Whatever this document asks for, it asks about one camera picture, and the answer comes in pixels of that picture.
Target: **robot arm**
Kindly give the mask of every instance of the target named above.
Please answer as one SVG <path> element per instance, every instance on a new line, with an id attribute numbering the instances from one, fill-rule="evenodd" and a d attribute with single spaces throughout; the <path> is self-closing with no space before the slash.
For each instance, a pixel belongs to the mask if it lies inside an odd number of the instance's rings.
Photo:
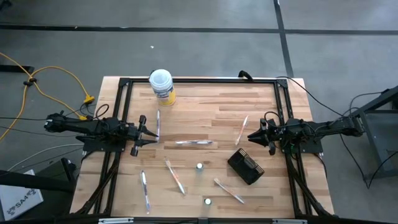
<path id="1" fill-rule="evenodd" d="M 303 142 L 317 142 L 322 137 L 333 134 L 361 136 L 362 126 L 358 118 L 343 117 L 334 121 L 316 123 L 290 118 L 283 126 L 277 126 L 273 119 L 260 119 L 258 131 L 250 134 L 248 140 L 264 147 L 269 146 L 269 154 L 275 154 L 275 141 L 285 147 L 296 146 Z"/>
<path id="2" fill-rule="evenodd" d="M 67 118 L 61 113 L 50 114 L 44 128 L 52 133 L 61 133 L 64 131 L 73 131 L 85 134 L 85 136 L 77 136 L 77 140 L 85 143 L 84 151 L 117 151 L 124 150 L 125 141 L 134 141 L 131 151 L 132 156 L 137 156 L 138 147 L 146 144 L 155 143 L 155 140 L 142 139 L 142 134 L 157 137 L 156 134 L 150 132 L 146 126 L 146 117 L 141 115 L 139 118 L 139 126 L 134 123 L 120 121 L 117 118 L 103 118 L 79 120 L 75 118 Z"/>

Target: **small white cylinder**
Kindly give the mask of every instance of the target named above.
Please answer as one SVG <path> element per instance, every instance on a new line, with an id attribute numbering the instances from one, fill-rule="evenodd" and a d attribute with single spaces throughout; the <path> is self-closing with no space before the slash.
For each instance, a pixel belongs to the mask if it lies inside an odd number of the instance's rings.
<path id="1" fill-rule="evenodd" d="M 205 204 L 206 204 L 206 205 L 210 205 L 210 204 L 211 204 L 210 198 L 206 198 L 206 199 L 205 199 Z"/>
<path id="2" fill-rule="evenodd" d="M 203 164 L 202 163 L 198 163 L 197 164 L 197 170 L 203 170 Z"/>

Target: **gray cable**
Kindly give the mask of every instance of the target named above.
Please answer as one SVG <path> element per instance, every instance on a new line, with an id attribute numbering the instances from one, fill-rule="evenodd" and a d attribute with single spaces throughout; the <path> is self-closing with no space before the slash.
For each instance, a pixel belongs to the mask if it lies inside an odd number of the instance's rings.
<path id="1" fill-rule="evenodd" d="M 67 146 L 82 146 L 82 145 L 84 145 L 84 144 L 65 144 L 65 145 L 54 146 L 54 147 L 50 147 L 50 148 L 48 148 L 48 149 L 41 150 L 40 152 L 36 152 L 35 154 L 29 156 L 28 158 L 26 158 L 26 159 L 24 159 L 24 160 L 22 160 L 22 161 L 16 163 L 15 165 L 13 165 L 13 166 L 12 166 L 10 169 L 8 169 L 7 171 L 12 170 L 14 167 L 18 166 L 19 164 L 21 164 L 21 163 L 23 163 L 23 162 L 25 162 L 25 161 L 27 161 L 27 160 L 29 160 L 29 159 L 31 159 L 31 158 L 37 156 L 37 155 L 39 155 L 39 154 L 41 154 L 41 153 L 43 153 L 43 152 L 47 152 L 47 151 L 52 150 L 52 149 L 58 149 L 58 148 L 61 148 L 61 147 L 67 147 Z"/>

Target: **wood grain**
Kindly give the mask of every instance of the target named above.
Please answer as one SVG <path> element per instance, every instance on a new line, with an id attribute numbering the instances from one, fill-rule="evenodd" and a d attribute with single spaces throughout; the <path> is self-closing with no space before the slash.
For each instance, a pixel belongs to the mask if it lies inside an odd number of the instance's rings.
<path id="1" fill-rule="evenodd" d="M 304 85 L 302 79 L 296 79 Z M 112 116 L 119 77 L 104 77 L 97 107 L 107 103 Z M 112 216 L 126 217 L 293 217 L 292 200 L 283 154 L 270 156 L 268 148 L 248 142 L 246 136 L 259 127 L 259 119 L 266 111 L 275 111 L 274 89 L 268 84 L 206 84 L 176 83 L 177 101 L 173 106 L 159 106 L 149 84 L 134 84 L 128 121 L 137 122 L 141 114 L 147 117 L 147 127 L 155 132 L 156 111 L 160 109 L 160 143 L 140 149 L 138 157 L 129 154 L 132 143 L 122 154 L 116 184 Z M 289 82 L 289 93 L 295 117 L 312 120 L 306 93 Z M 239 147 L 242 147 L 264 170 L 254 184 L 244 181 L 227 164 L 238 149 L 234 146 L 243 119 L 249 115 Z M 179 146 L 178 140 L 210 139 L 208 146 Z M 81 166 L 71 212 L 78 210 L 90 197 L 100 178 L 103 153 L 96 152 Z M 167 156 L 176 170 L 187 195 L 183 196 L 167 169 Z M 195 166 L 202 162 L 203 172 Z M 313 155 L 304 154 L 303 163 L 308 186 L 331 213 L 328 184 L 323 166 Z M 145 170 L 151 213 L 146 214 L 143 190 L 139 179 Z M 246 202 L 235 198 L 215 185 L 217 177 Z M 203 199 L 212 199 L 210 206 Z M 303 209 L 302 196 L 299 196 Z"/>

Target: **white lid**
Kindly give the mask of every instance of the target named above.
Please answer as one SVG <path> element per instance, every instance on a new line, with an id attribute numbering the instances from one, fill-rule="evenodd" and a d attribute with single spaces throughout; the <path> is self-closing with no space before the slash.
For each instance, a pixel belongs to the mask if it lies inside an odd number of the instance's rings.
<path id="1" fill-rule="evenodd" d="M 150 85 L 155 90 L 166 90 L 173 85 L 172 75 L 169 71 L 164 69 L 158 69 L 152 72 L 149 77 Z"/>

